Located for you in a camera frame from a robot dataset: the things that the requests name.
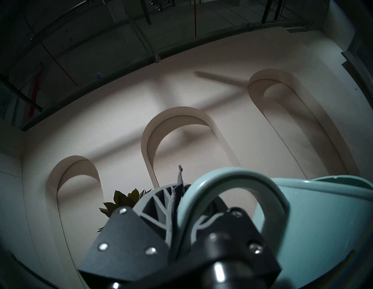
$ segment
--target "black metal bracket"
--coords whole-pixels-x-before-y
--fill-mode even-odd
[[[17,95],[20,99],[22,99],[25,103],[33,106],[37,111],[43,112],[41,106],[37,105],[27,96],[25,96],[21,91],[19,91],[13,84],[11,84],[5,76],[0,73],[0,80],[5,84],[7,88],[9,88],[15,95]]]
[[[114,281],[141,280],[166,267],[167,262],[168,246],[164,240],[130,207],[120,207],[78,270],[90,288],[103,289]]]

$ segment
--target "gray plastic part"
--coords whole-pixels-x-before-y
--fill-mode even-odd
[[[154,229],[156,232],[163,232],[164,241],[170,247],[172,241],[172,207],[175,201],[175,190],[177,184],[163,186],[145,194],[133,207],[139,217]],[[214,204],[210,204],[204,214],[194,224],[190,241],[193,244],[197,239],[197,231],[205,229],[212,224],[223,212],[227,211],[227,206],[223,200],[217,197]]]

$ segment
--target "red pole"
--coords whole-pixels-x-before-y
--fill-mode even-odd
[[[194,36],[197,36],[197,14],[195,12],[195,0],[194,0]]]
[[[26,24],[27,26],[31,29],[31,31],[33,32],[34,35],[36,35],[34,29],[31,27],[30,23],[28,23],[27,19],[26,19],[26,16],[24,15],[23,16],[25,18],[25,21],[26,21]],[[64,70],[62,68],[62,66],[57,62],[57,60],[53,57],[53,55],[49,52],[49,50],[44,46],[43,42],[40,42],[41,46],[43,46],[43,48],[45,49],[45,51],[49,54],[49,56],[53,59],[53,61],[60,67],[60,69],[62,69],[62,71],[67,75],[68,78],[71,79],[72,82],[74,82],[74,84],[76,86],[78,86],[78,84],[74,81],[74,79],[71,78],[71,76],[66,72],[66,70]]]
[[[40,71],[38,73],[38,75],[35,77],[35,83],[34,83],[34,89],[32,90],[32,96],[31,96],[31,99],[33,102],[36,102],[36,96],[38,95],[38,91],[39,91],[39,78],[41,76],[41,73],[43,71],[43,64],[40,63]],[[35,113],[35,108],[33,106],[30,106],[30,110],[28,112],[28,118],[30,119]]]

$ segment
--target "teal mug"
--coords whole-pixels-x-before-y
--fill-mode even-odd
[[[253,223],[282,268],[272,288],[300,288],[334,268],[359,243],[373,219],[373,185],[358,177],[269,179],[227,167],[195,181],[182,198],[176,245],[220,193],[242,188],[258,200]]]

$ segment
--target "bolt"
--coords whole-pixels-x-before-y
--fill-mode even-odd
[[[107,243],[101,243],[99,246],[98,246],[98,249],[100,251],[106,251],[108,249],[109,245]]]
[[[112,284],[112,288],[113,288],[113,289],[118,289],[118,288],[120,288],[120,284],[119,284],[118,282],[114,282],[114,283]]]
[[[209,235],[209,239],[215,242],[217,240],[229,240],[230,237],[227,233],[219,232],[219,233],[211,233]]]
[[[145,255],[148,255],[148,256],[152,256],[152,255],[155,255],[157,253],[158,252],[157,252],[157,250],[154,247],[149,247],[145,251]]]
[[[235,217],[237,217],[237,218],[241,218],[242,217],[242,213],[240,211],[233,211],[232,215],[235,216]]]
[[[252,244],[250,244],[249,249],[253,254],[261,254],[261,253],[263,253],[264,248],[263,248],[263,246],[261,246],[259,244],[252,243]]]

